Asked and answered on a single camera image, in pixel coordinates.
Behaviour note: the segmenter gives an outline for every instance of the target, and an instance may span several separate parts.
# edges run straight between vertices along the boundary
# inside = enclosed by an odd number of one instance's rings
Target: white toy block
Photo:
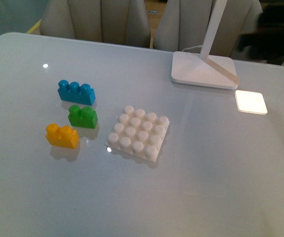
[[[146,114],[134,110],[130,105],[124,108],[119,122],[108,136],[108,146],[132,156],[155,162],[161,149],[170,121],[166,116]]]

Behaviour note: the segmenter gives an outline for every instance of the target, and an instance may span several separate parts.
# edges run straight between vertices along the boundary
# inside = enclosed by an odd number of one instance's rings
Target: lamp base
[[[209,55],[203,61],[199,55],[174,52],[172,80],[177,83],[236,89],[239,85],[234,62],[231,58]]]

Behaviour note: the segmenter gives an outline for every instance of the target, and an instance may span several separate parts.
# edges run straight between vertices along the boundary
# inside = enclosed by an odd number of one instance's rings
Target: white chair
[[[41,35],[149,47],[143,0],[50,0]]]
[[[215,0],[168,0],[153,48],[174,52],[202,45],[214,4]],[[241,32],[256,30],[261,12],[259,0],[228,0],[210,54],[247,60],[246,53],[235,50],[236,43]]]

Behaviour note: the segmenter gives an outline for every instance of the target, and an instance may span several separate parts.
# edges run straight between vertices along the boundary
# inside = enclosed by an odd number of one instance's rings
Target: desk lamp
[[[239,79],[231,58],[209,55],[227,0],[217,0],[200,55],[174,52],[171,76],[174,82],[236,89]]]

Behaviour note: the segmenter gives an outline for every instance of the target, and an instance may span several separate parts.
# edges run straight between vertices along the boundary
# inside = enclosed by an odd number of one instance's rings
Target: glossy table surface
[[[284,67],[235,61],[239,90],[171,81],[172,53],[19,33],[0,37],[0,237],[284,237]],[[95,90],[96,129],[69,124],[66,79]],[[156,163],[106,150],[124,106],[170,120]]]

